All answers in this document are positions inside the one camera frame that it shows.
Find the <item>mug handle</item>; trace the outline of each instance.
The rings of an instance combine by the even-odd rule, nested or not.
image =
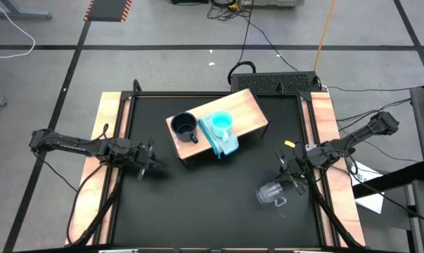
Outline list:
[[[227,133],[227,131],[224,131],[223,132],[223,141],[225,142],[225,141],[228,141],[228,139],[229,139],[229,134]]]
[[[277,207],[283,206],[286,202],[287,202],[287,199],[285,199],[284,197],[281,197],[281,198],[278,198],[278,199],[274,200],[274,204],[275,204]]]
[[[198,143],[198,138],[196,138],[195,134],[191,134],[190,139],[194,144]]]

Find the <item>gray floor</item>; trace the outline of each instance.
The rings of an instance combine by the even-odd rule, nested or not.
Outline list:
[[[84,25],[88,0],[17,0],[26,8],[52,12],[53,20],[17,20],[38,45],[75,45]],[[401,1],[424,45],[424,1]],[[255,9],[254,24],[273,44],[319,43],[331,1],[306,0],[292,10]],[[165,45],[242,44],[245,21],[208,20],[208,6],[173,6],[165,0],[139,0],[125,23],[95,22],[86,44]],[[6,20],[0,20],[0,44],[29,44],[29,39]],[[254,29],[249,44],[266,44]],[[412,45],[397,9],[390,0],[338,1],[325,44]],[[17,53],[0,51],[0,55]],[[28,56],[0,60],[0,95],[8,106],[0,108],[0,251],[15,217],[35,158],[27,147],[33,130],[47,127],[73,51],[34,51]],[[315,51],[281,51],[299,70],[312,70]],[[89,138],[100,95],[130,90],[138,78],[146,91],[228,91],[227,72],[240,51],[82,51],[56,130]],[[258,72],[290,71],[273,51],[246,51]],[[327,86],[347,89],[418,86],[424,68],[413,51],[324,51],[319,76]],[[337,118],[380,108],[401,98],[398,93],[345,93],[330,90]],[[420,160],[420,146],[412,109],[403,104],[389,110],[399,121],[393,136],[371,139],[395,157]],[[391,160],[369,145],[357,147],[355,157],[373,169],[394,171],[409,163]],[[79,182],[84,158],[62,152],[49,161],[70,182]],[[74,193],[44,167],[15,247],[16,250],[60,247]],[[408,250],[404,231],[362,224],[366,243],[375,249]]]

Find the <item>wooden frame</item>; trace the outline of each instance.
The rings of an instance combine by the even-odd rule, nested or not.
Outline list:
[[[334,138],[339,138],[337,123],[335,121],[335,114],[333,112],[332,102],[330,100],[329,93],[312,93],[312,105],[315,114],[316,126],[319,133],[320,141],[329,141]],[[103,125],[109,124],[107,134],[113,135],[115,130],[115,123],[118,114],[118,107],[120,105],[120,92],[105,92],[102,94],[101,101],[98,107],[98,113],[96,115],[96,121],[94,124],[94,130],[92,138],[99,136],[102,133]],[[125,126],[127,125],[127,118],[129,114],[130,100],[124,102],[124,109],[122,115],[122,121],[119,131],[119,137],[123,137],[125,133]],[[304,119],[306,124],[307,135],[309,142],[313,143],[313,131],[310,123],[309,110],[307,103],[303,101],[302,109],[304,113]],[[339,161],[335,164],[336,167],[346,169],[343,161]],[[98,167],[98,160],[96,158],[87,158],[84,165],[84,171],[82,173],[81,182],[95,169]],[[117,170],[115,169],[112,174],[112,180],[110,182],[109,189],[113,188],[115,182]],[[327,172],[328,185],[330,188],[330,196],[332,199],[333,209],[337,217],[341,220],[345,228],[351,233],[354,239],[364,245],[364,236],[361,230],[359,215],[355,204],[354,195],[352,194],[352,186],[350,178],[346,173],[338,169],[329,169]],[[75,214],[70,224],[70,236],[72,240],[76,240],[90,224],[91,220],[95,217],[103,189],[105,179],[105,169],[99,171],[93,176],[88,183],[85,184],[75,209]],[[329,220],[326,214],[321,210],[321,216],[323,219],[324,234],[326,244],[333,246],[333,237],[330,228]],[[108,235],[108,227],[110,225],[110,210],[105,215],[103,225],[101,226],[101,236],[99,243],[106,243]],[[341,245],[345,246],[344,242],[340,240]]]

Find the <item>black mug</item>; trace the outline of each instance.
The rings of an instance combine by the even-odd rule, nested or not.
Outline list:
[[[198,143],[198,138],[196,138],[197,125],[198,121],[191,113],[181,112],[172,118],[171,130],[180,141],[193,141],[196,144]]]

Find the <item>wooden board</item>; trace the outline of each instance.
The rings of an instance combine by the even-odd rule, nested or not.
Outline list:
[[[105,92],[102,95],[101,102],[98,108],[98,114],[96,116],[96,122],[94,125],[94,131],[92,138],[96,137],[102,132],[103,125],[109,123],[109,136],[112,136],[115,122],[117,117],[117,111],[119,106],[119,99],[121,93],[119,92]],[[333,112],[332,102],[328,93],[312,93],[314,113],[316,116],[316,125],[318,127],[320,141],[331,140],[339,138],[337,124],[335,121],[335,114]],[[304,117],[306,123],[307,135],[309,140],[313,143],[311,124],[309,121],[309,113],[307,110],[307,104],[303,103]],[[127,116],[129,113],[129,104],[126,103],[124,106],[122,124],[120,127],[120,136],[124,136],[125,122],[127,122]],[[88,176],[98,166],[97,160],[94,158],[87,158],[84,165],[84,172],[82,174],[82,180]],[[336,164],[337,167],[345,168],[343,162]],[[354,239],[360,244],[364,245],[364,236],[361,230],[359,215],[355,205],[354,195],[352,193],[351,182],[344,172],[338,171],[337,169],[330,169],[327,173],[330,194],[332,197],[333,208],[336,215],[341,220],[345,228],[352,234]],[[101,198],[101,193],[104,184],[105,170],[98,172],[91,182],[85,185],[85,189],[81,191],[75,210],[74,219],[70,226],[71,238],[76,240],[84,231],[84,229],[90,224],[98,211],[98,205]],[[330,230],[330,224],[324,212],[321,212],[323,216],[324,233],[326,236],[327,245],[332,245],[332,234]],[[110,215],[105,216],[103,220],[102,233],[100,243],[105,243],[105,237],[107,235]]]
[[[268,120],[260,110],[259,105],[255,101],[249,89],[233,93],[229,96],[217,99],[210,103],[198,106],[187,112],[191,113],[196,119],[201,118],[211,112],[218,110],[227,110],[232,114],[233,124],[232,131],[237,136],[242,136],[251,131],[257,130],[268,124]],[[171,121],[173,117],[166,119],[169,132],[176,146],[179,158],[186,159],[202,151],[212,148],[207,137],[204,135],[200,127],[197,127],[198,143],[181,142],[177,139],[176,134],[171,130]]]

